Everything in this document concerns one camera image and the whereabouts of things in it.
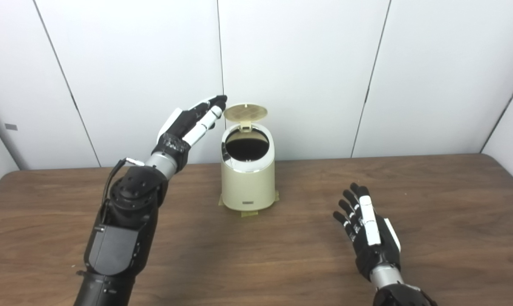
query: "robotic arm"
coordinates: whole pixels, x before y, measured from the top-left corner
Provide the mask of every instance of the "robotic arm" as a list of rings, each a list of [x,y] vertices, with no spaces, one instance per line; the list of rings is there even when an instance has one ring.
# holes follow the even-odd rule
[[[136,276],[145,268],[167,185],[188,160],[188,151],[214,128],[226,108],[225,95],[206,99],[190,110],[177,108],[160,129],[156,147],[144,163],[122,159],[105,184],[85,251],[86,271],[74,306],[126,306]],[[126,163],[126,174],[109,188]]]
[[[390,221],[373,209],[368,188],[352,183],[340,200],[346,216],[334,211],[357,254],[363,277],[377,289],[373,306],[437,306],[420,288],[406,285],[400,274],[400,242]]]

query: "small gray sticker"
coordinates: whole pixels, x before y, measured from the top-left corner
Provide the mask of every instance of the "small gray sticker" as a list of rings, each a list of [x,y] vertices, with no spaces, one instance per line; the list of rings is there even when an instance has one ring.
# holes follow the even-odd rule
[[[16,125],[16,124],[8,124],[8,123],[6,123],[6,124],[5,124],[5,128],[6,128],[7,130],[18,130],[18,127],[17,127],[17,125]]]

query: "small trash can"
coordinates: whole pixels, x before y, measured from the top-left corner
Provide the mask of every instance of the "small trash can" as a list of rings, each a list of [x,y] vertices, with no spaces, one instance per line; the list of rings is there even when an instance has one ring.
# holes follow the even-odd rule
[[[278,198],[275,191],[275,146],[267,128],[254,122],[268,111],[259,105],[235,105],[224,118],[238,122],[222,137],[221,202],[237,211],[259,211]]]

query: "open lid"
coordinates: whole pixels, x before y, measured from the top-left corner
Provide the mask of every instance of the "open lid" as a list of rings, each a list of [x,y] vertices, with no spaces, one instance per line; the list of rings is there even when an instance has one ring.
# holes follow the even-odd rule
[[[255,122],[264,118],[268,110],[256,104],[238,104],[224,111],[224,118],[232,122]]]

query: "lid hinge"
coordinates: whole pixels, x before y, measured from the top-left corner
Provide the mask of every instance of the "lid hinge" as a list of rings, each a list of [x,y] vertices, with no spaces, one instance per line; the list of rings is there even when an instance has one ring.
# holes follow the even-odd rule
[[[239,130],[241,133],[248,133],[252,131],[252,124],[250,121],[242,121],[239,125]]]

